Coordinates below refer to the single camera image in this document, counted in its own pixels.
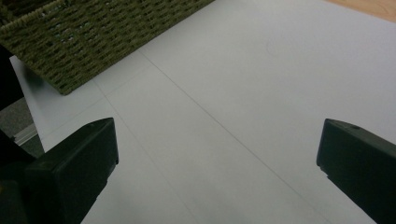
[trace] woven basket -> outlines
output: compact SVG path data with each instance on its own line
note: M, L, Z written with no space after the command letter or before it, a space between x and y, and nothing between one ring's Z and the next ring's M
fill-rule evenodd
M0 0L0 44L68 94L213 0Z

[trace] black plastic object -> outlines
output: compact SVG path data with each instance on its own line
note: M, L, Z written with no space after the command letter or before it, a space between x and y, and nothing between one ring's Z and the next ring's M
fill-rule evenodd
M326 119L317 165L368 216L396 223L396 146L356 125Z
M119 162L113 119L72 133L25 169L33 202L48 223L80 223Z
M35 157L25 152L0 130L0 168L15 161L30 163L34 160Z
M28 224L18 183L0 181L0 223Z

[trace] gray floor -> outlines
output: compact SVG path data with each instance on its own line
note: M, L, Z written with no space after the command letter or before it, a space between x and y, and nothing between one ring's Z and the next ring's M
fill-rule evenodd
M32 115L24 98L0 111L0 129L10 138L31 124L33 124ZM21 147L36 158L44 154L38 135Z

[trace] wooden surface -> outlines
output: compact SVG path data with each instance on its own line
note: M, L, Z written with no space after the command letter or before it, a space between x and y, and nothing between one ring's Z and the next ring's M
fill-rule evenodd
M396 0L327 0L358 11L396 22Z

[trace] wicker basket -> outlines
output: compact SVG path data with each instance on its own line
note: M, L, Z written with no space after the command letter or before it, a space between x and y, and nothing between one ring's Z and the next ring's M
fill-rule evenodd
M213 0L0 0L0 44L68 94Z

